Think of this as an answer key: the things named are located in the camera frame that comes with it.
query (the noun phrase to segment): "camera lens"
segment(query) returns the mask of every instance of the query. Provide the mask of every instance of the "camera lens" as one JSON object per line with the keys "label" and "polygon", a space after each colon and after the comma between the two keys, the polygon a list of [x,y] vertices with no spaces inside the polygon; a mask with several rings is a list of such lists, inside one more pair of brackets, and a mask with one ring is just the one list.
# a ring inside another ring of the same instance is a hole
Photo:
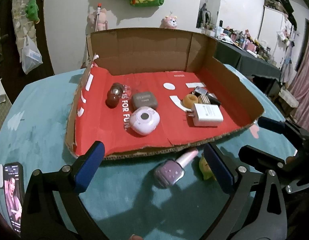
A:
{"label": "camera lens", "polygon": [[142,113],[141,114],[141,119],[142,120],[147,120],[149,118],[149,114],[147,114],[147,113]]}

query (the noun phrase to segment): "white wardrobe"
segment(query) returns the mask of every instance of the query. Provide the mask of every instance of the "white wardrobe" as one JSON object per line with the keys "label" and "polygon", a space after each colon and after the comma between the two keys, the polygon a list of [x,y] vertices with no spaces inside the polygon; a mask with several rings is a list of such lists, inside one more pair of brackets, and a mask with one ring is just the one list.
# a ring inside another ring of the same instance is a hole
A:
{"label": "white wardrobe", "polygon": [[267,47],[271,48],[277,68],[281,69],[287,46],[278,37],[277,32],[286,28],[293,37],[292,24],[285,19],[284,13],[272,8],[264,7],[263,20],[260,27],[258,41],[265,41]]}

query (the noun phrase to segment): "pink plush toy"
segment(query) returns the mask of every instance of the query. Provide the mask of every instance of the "pink plush toy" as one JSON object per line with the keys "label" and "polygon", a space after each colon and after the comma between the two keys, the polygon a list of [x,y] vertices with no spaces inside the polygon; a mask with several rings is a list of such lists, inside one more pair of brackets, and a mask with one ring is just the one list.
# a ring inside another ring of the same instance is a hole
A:
{"label": "pink plush toy", "polygon": [[[99,17],[98,17],[97,31],[103,31],[103,30],[107,29],[107,23],[108,22],[107,22],[106,12],[107,12],[107,10],[105,8],[102,8],[100,10]],[[94,26],[95,26],[96,14],[97,14],[97,12],[88,14],[88,18],[93,25],[93,30],[94,30]]]}
{"label": "pink plush toy", "polygon": [[177,27],[176,16],[166,16],[164,20],[164,26],[167,29],[175,29]]}

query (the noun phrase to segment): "phone screen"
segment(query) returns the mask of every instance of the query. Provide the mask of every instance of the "phone screen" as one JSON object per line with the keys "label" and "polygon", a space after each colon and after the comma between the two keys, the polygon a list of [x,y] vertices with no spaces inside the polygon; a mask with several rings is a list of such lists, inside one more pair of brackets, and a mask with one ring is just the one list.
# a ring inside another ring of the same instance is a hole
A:
{"label": "phone screen", "polygon": [[22,167],[17,164],[5,165],[4,168],[4,180],[5,180],[5,200],[9,219],[13,230],[20,235],[20,223],[22,212],[22,199],[19,178]]}

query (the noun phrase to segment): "orange ring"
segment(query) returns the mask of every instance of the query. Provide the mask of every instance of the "orange ring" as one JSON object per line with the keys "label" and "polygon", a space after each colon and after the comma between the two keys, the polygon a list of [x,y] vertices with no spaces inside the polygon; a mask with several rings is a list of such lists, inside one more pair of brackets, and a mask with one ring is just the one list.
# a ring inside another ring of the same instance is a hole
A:
{"label": "orange ring", "polygon": [[191,109],[193,107],[194,104],[197,104],[199,103],[199,100],[198,98],[193,95],[193,94],[187,94],[184,99],[182,100],[182,103],[183,105],[186,107],[186,108],[189,108]]}

